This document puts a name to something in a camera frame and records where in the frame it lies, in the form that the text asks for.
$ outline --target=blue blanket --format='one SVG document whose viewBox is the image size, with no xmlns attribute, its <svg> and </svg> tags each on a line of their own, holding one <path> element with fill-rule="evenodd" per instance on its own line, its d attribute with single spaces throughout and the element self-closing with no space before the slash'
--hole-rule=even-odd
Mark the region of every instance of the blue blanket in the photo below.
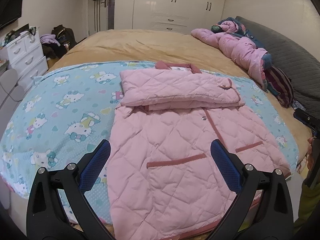
<svg viewBox="0 0 320 240">
<path fill-rule="evenodd" d="M 123 97 L 119 72 L 154 65 L 145 61 L 91 63 L 36 77 L 35 86 L 17 108 L 0 143 L 0 171 L 8 185 L 28 198 L 38 168 L 63 169 L 92 152 L 102 139 L 109 139 L 114 109 Z M 252 80 L 230 78 L 246 104 L 276 137 L 294 170 L 298 147 L 277 111 Z M 60 195 L 68 217 L 75 221 L 64 192 Z M 85 196 L 98 217 L 112 223 L 106 171 Z"/>
</svg>

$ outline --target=pillow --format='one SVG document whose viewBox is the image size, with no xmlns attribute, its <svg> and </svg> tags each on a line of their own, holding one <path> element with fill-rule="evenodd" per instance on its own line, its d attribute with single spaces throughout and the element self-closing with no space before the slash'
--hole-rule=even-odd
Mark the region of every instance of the pillow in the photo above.
<svg viewBox="0 0 320 240">
<path fill-rule="evenodd" d="M 263 43 L 274 67 L 290 78 L 294 97 L 311 115 L 320 118 L 320 62 L 286 36 L 240 16 L 236 19 Z"/>
<path fill-rule="evenodd" d="M 293 88 L 289 78 L 274 66 L 264 71 L 268 90 L 278 99 L 281 106 L 288 108 L 293 103 Z"/>
</svg>

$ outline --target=drawer handle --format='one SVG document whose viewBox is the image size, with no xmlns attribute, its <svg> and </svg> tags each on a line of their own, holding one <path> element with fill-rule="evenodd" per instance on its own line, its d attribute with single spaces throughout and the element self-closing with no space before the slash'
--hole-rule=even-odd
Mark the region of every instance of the drawer handle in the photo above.
<svg viewBox="0 0 320 240">
<path fill-rule="evenodd" d="M 21 50 L 21 48 L 17 49 L 17 50 L 14 52 L 14 54 L 17 55 L 17 54 L 20 52 L 20 50 Z"/>
<path fill-rule="evenodd" d="M 31 59 L 29 59 L 29 60 L 26 61 L 26 64 L 27 64 L 27 65 L 30 65 L 30 64 L 32 63 L 32 61 L 33 61 L 33 56 L 32 56 Z"/>
<path fill-rule="evenodd" d="M 30 78 L 36 77 L 38 75 L 39 70 L 36 71 L 35 75 L 30 76 Z"/>
</svg>

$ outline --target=green cloth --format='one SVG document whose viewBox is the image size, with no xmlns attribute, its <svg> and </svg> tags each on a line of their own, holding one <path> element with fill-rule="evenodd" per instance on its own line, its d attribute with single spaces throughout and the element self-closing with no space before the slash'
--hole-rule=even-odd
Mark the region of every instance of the green cloth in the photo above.
<svg viewBox="0 0 320 240">
<path fill-rule="evenodd" d="M 299 218 L 294 223 L 294 233 L 296 233 L 308 220 L 319 201 L 320 183 L 318 183 L 313 190 L 303 183 L 298 211 Z"/>
</svg>

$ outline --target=wall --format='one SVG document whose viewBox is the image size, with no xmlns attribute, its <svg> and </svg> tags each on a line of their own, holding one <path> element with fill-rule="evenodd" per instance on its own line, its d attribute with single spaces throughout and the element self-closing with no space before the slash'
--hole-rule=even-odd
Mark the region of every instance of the wall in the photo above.
<svg viewBox="0 0 320 240">
<path fill-rule="evenodd" d="M 0 31 L 1 40 L 12 29 L 18 29 L 29 23 L 37 26 L 40 35 L 51 33 L 51 30 L 63 24 L 73 29 L 76 41 L 86 37 L 83 0 L 23 0 L 22 17 Z"/>
<path fill-rule="evenodd" d="M 310 0 L 226 0 L 222 18 L 236 16 L 287 36 L 320 61 L 320 16 Z"/>
</svg>

